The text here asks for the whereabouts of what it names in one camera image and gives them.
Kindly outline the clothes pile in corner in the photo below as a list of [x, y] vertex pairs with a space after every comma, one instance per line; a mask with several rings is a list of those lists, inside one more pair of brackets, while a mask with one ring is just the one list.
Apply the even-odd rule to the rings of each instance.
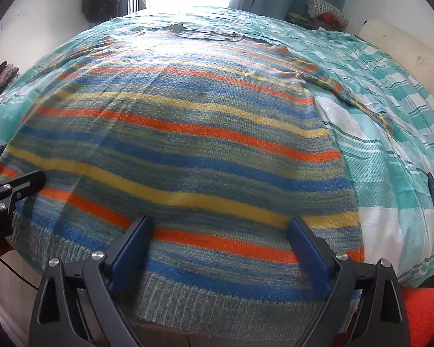
[[307, 0], [306, 7], [307, 16], [291, 12], [286, 21], [308, 30], [324, 28], [331, 32], [343, 32], [349, 24], [342, 11], [325, 0]]

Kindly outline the red fleece garment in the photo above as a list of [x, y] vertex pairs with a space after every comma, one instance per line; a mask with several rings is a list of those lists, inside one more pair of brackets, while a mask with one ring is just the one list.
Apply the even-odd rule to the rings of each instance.
[[434, 346], [434, 288], [403, 288], [409, 318], [410, 346]]

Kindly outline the striped knit sweater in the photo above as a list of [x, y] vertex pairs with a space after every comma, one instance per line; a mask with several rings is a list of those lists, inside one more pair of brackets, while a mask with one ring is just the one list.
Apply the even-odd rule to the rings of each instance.
[[[36, 82], [47, 82], [38, 89]], [[15, 84], [33, 106], [0, 183], [41, 170], [11, 244], [36, 265], [109, 246], [153, 219], [136, 319], [236, 339], [298, 337], [320, 305], [286, 238], [299, 216], [362, 260], [357, 201], [308, 83], [314, 62], [238, 34], [94, 30]]]

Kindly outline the cream headboard cushion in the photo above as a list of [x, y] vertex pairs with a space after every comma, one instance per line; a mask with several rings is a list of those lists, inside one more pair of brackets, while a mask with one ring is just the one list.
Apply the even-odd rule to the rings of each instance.
[[386, 21], [365, 21], [358, 37], [390, 55], [434, 96], [434, 50]]

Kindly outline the teal white plaid bedspread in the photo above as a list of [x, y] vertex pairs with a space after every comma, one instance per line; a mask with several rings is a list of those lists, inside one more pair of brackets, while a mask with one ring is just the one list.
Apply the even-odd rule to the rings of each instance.
[[343, 158], [357, 201], [364, 257], [388, 259], [407, 286], [434, 275], [434, 98], [388, 55], [351, 34], [308, 31], [290, 23], [223, 8], [143, 11], [81, 32], [42, 57], [0, 96], [0, 145], [9, 142], [33, 106], [36, 90], [15, 84], [94, 30], [137, 34], [185, 30], [238, 34], [314, 62], [344, 88], [337, 96], [308, 83], [317, 112]]

